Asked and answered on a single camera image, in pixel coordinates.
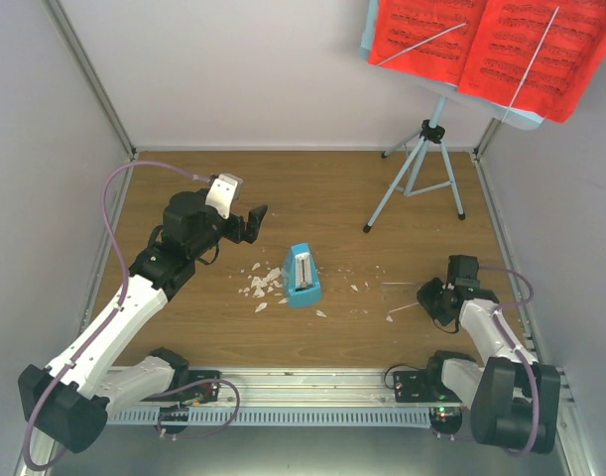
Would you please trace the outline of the clear plastic metronome cover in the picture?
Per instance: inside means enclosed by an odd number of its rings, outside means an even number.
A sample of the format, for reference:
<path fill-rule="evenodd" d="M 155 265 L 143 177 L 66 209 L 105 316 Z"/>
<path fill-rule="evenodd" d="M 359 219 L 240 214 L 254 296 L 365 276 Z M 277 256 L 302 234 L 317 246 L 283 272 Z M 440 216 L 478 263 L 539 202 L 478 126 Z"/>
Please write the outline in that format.
<path fill-rule="evenodd" d="M 419 306 L 417 293 L 421 287 L 415 282 L 383 282 L 380 290 L 386 312 L 395 314 Z"/>

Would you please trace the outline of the blue metronome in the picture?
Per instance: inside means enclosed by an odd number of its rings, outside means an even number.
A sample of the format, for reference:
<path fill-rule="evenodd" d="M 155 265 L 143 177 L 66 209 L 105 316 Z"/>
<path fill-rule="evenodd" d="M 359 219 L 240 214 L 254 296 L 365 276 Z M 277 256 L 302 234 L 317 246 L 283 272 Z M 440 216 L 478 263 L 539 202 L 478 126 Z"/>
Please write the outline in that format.
<path fill-rule="evenodd" d="M 312 306 L 322 299 L 318 270 L 307 243 L 290 248 L 282 267 L 282 283 L 291 308 Z"/>

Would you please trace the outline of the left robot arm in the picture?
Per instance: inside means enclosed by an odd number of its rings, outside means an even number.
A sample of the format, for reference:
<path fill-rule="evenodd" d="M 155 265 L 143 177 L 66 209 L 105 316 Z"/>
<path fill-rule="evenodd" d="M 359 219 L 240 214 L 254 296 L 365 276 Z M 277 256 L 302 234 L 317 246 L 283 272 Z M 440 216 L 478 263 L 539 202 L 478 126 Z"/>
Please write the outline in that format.
<path fill-rule="evenodd" d="M 267 214 L 265 205 L 247 216 L 231 213 L 233 196 L 214 187 L 173 195 L 146 248 L 128 270 L 112 301 L 46 367 L 28 366 L 18 386 L 27 433 L 38 429 L 72 453 L 86 450 L 108 419 L 135 403 L 162 395 L 186 395 L 188 374 L 164 352 L 108 379 L 107 373 L 139 330 L 192 278 L 219 242 L 252 244 Z"/>

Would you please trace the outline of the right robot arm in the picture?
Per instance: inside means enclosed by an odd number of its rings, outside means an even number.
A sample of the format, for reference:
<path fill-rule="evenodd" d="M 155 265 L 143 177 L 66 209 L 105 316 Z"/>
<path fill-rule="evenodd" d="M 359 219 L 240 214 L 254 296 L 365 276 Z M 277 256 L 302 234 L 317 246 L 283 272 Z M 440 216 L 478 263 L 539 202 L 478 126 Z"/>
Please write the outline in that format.
<path fill-rule="evenodd" d="M 425 392 L 445 402 L 453 395 L 470 411 L 474 440 L 512 455 L 549 454 L 556 435 L 560 376 L 519 341 L 504 316 L 505 305 L 480 285 L 477 258 L 452 255 L 444 280 L 417 292 L 432 321 L 465 330 L 481 359 L 437 351 L 426 364 Z"/>

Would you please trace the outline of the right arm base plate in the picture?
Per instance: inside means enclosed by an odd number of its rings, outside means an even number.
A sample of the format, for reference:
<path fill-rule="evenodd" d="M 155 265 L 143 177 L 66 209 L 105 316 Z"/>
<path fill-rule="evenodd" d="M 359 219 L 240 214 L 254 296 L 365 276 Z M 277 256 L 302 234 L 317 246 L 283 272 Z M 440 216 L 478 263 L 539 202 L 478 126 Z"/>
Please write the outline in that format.
<path fill-rule="evenodd" d="M 394 371 L 393 388 L 397 403 L 460 404 L 459 398 L 441 383 L 440 377 L 427 370 Z"/>

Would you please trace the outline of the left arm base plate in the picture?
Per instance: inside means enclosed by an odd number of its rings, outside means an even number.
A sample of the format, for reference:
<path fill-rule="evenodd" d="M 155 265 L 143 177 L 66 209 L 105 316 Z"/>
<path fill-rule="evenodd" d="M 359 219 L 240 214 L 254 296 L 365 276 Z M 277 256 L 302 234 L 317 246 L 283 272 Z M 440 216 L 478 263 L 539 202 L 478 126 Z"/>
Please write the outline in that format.
<path fill-rule="evenodd" d="M 217 370 L 181 370 L 176 371 L 170 390 L 178 389 L 196 381 L 219 379 L 221 372 Z M 163 420 L 162 428 L 168 433 L 179 434 L 187 429 L 186 425 L 170 425 L 170 422 L 187 421 L 189 409 L 199 405 L 215 403 L 218 400 L 219 384 L 207 382 L 192 386 L 176 394 L 161 398 L 152 398 L 150 402 L 160 403 L 160 414 L 167 416 Z"/>

